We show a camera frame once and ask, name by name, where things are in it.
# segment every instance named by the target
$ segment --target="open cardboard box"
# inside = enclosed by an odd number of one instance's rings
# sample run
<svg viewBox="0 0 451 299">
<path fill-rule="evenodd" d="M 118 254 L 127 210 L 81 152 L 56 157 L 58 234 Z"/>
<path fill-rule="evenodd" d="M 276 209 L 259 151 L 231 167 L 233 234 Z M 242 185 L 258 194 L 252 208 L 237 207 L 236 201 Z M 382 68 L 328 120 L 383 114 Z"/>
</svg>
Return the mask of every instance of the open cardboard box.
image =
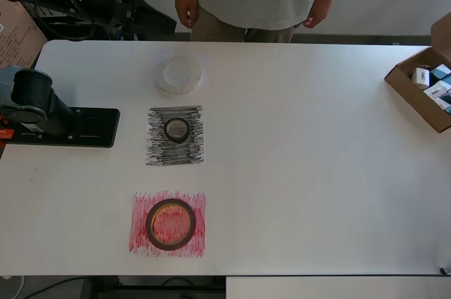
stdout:
<svg viewBox="0 0 451 299">
<path fill-rule="evenodd" d="M 420 65 L 451 68 L 451 13 L 431 27 L 432 46 L 397 64 L 385 81 L 401 95 L 437 132 L 451 127 L 451 115 L 442 110 L 412 82 L 413 70 Z"/>
</svg>

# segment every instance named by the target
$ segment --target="cable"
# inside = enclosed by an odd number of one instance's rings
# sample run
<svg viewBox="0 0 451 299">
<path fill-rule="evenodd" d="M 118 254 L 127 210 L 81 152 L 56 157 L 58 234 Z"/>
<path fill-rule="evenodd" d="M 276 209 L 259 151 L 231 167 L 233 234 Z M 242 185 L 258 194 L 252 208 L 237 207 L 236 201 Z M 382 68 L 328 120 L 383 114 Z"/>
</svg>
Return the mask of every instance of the cable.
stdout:
<svg viewBox="0 0 451 299">
<path fill-rule="evenodd" d="M 23 288 L 23 283 L 25 282 L 25 277 L 24 276 L 21 276 L 22 277 L 22 281 L 20 282 L 20 286 L 19 286 L 19 289 L 17 290 L 17 293 L 16 293 L 16 295 L 15 296 L 13 296 L 13 299 L 16 299 L 17 298 L 17 296 L 19 295 L 19 293 L 22 291 L 22 288 Z"/>
<path fill-rule="evenodd" d="M 45 292 L 45 291 L 47 291 L 50 288 L 53 288 L 55 286 L 61 285 L 62 283 L 67 283 L 69 281 L 74 281 L 74 280 L 81 280 L 81 279 L 84 279 L 84 278 L 86 278 L 86 277 L 85 276 L 78 276 L 76 278 L 70 278 L 70 279 L 59 281 L 58 283 L 54 283 L 53 285 L 50 285 L 50 286 L 48 286 L 46 288 L 43 288 L 42 290 L 36 291 L 34 293 L 31 293 L 31 294 L 27 295 L 26 297 L 24 297 L 23 299 L 28 299 L 28 298 L 34 297 L 35 295 L 37 295 L 39 293 L 42 293 L 42 292 Z"/>
<path fill-rule="evenodd" d="M 188 283 L 190 286 L 195 286 L 195 284 L 191 280 L 189 280 L 187 278 L 183 278 L 182 276 L 174 276 L 173 278 L 169 278 L 168 280 L 164 281 L 161 285 L 165 286 L 168 282 L 170 282 L 172 280 L 176 280 L 176 279 L 183 280 L 185 283 Z"/>
<path fill-rule="evenodd" d="M 76 7 L 77 10 L 79 10 L 79 12 L 82 15 L 84 15 L 83 17 L 86 18 L 86 16 L 87 16 L 87 19 L 89 19 L 91 21 L 91 25 L 92 25 L 91 26 L 91 32 L 86 37 L 68 37 L 68 36 L 62 35 L 58 31 L 53 29 L 46 21 L 44 21 L 44 19 L 42 19 L 42 17 L 40 16 L 39 12 L 37 11 L 37 7 L 38 7 L 37 0 L 34 0 L 34 5 L 35 6 L 33 7 L 33 12 L 35 13 L 36 19 L 38 19 L 38 21 L 42 24 L 42 26 L 47 31 L 49 31 L 51 34 L 57 36 L 58 38 L 65 39 L 65 40 L 71 40 L 73 42 L 81 42 L 82 40 L 88 40 L 89 38 L 92 37 L 92 35 L 94 34 L 94 32 L 96 30 L 96 24 L 94 22 L 94 19 L 88 13 L 86 13 L 85 10 L 83 10 L 83 8 L 79 5 L 79 3 L 77 3 L 77 0 L 70 0 L 70 1 L 72 1 L 72 4 L 74 5 L 74 7 Z"/>
</svg>

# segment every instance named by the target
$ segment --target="cardboard sheet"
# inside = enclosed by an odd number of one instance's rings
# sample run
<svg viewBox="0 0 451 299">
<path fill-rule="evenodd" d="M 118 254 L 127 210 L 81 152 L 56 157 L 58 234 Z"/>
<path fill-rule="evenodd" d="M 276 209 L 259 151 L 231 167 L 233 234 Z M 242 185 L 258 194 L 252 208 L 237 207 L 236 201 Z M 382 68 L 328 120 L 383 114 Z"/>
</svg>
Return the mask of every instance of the cardboard sheet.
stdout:
<svg viewBox="0 0 451 299">
<path fill-rule="evenodd" d="M 30 68 L 47 39 L 20 3 L 0 0 L 0 68 Z"/>
</svg>

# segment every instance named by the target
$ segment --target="paper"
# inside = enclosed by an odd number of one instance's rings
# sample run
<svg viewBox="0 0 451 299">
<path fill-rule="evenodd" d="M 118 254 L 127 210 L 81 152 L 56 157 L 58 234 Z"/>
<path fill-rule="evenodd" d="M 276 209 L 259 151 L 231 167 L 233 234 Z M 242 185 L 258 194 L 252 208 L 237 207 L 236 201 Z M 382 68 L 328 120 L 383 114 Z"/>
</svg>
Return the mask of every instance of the paper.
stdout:
<svg viewBox="0 0 451 299">
<path fill-rule="evenodd" d="M 164 125 L 172 118 L 188 122 L 190 135 L 181 144 L 171 142 Z M 153 108 L 149 110 L 147 165 L 180 165 L 204 162 L 204 124 L 202 106 Z"/>
<path fill-rule="evenodd" d="M 160 250 L 153 246 L 146 235 L 146 219 L 151 208 L 165 199 L 180 199 L 186 202 L 194 211 L 196 229 L 190 241 L 182 248 L 174 251 Z M 180 191 L 159 191 L 155 193 L 136 193 L 130 228 L 129 251 L 137 255 L 148 257 L 202 257 L 205 251 L 205 193 L 182 193 Z M 185 222 L 165 227 L 163 222 L 155 222 L 158 234 L 162 240 L 168 237 L 169 231 L 177 234 L 177 229 L 183 229 Z"/>
</svg>

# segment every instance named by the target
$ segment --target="floor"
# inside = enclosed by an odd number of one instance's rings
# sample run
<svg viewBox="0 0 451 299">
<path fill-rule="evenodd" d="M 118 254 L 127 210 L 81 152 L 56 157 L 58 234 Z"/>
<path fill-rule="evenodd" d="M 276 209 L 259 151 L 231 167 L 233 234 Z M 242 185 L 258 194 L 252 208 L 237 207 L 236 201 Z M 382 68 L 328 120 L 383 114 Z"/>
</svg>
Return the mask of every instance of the floor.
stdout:
<svg viewBox="0 0 451 299">
<path fill-rule="evenodd" d="M 73 276 L 26 276 L 23 289 L 20 295 L 16 299 L 23 299 L 27 295 L 34 293 L 42 288 L 52 285 L 53 283 L 73 278 Z M 120 276 L 119 279 L 123 285 L 129 286 L 160 286 L 172 278 L 171 276 Z M 213 277 L 210 276 L 189 276 L 188 278 L 192 283 L 197 286 L 206 286 L 213 283 Z M 0 276 L 0 299 L 12 299 L 16 294 L 20 286 L 20 276 L 14 276 L 8 280 L 5 280 Z M 182 279 L 174 279 L 171 281 L 172 286 L 186 286 L 186 283 Z M 51 288 L 39 295 L 33 297 L 33 299 L 78 299 L 81 294 L 82 280 L 71 281 L 63 283 L 55 288 Z"/>
</svg>

